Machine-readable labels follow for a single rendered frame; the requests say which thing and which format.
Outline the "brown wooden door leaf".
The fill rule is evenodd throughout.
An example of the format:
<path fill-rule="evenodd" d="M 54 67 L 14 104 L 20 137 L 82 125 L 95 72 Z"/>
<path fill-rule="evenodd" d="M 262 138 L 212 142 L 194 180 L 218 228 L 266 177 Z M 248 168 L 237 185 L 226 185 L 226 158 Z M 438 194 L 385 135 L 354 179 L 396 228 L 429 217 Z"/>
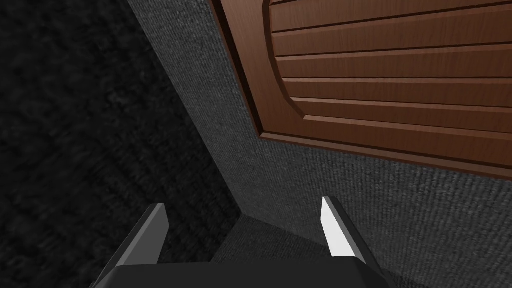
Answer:
<path fill-rule="evenodd" d="M 512 181 L 512 0 L 208 0 L 259 138 Z"/>

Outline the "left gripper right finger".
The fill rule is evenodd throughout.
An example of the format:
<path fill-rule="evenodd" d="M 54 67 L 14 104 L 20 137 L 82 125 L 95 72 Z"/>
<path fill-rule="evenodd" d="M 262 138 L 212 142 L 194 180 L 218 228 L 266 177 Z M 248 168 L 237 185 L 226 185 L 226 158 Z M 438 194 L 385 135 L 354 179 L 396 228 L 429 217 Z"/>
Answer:
<path fill-rule="evenodd" d="M 333 257 L 355 257 L 381 276 L 385 275 L 369 246 L 336 197 L 322 197 L 320 222 Z"/>

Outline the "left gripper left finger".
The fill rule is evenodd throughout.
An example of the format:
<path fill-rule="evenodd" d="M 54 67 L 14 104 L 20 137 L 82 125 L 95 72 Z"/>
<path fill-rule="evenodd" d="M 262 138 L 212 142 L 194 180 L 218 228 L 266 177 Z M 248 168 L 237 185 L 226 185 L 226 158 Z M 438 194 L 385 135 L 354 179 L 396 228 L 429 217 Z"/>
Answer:
<path fill-rule="evenodd" d="M 169 220 L 165 205 L 151 204 L 117 248 L 94 285 L 99 285 L 118 266 L 156 264 L 168 231 Z"/>

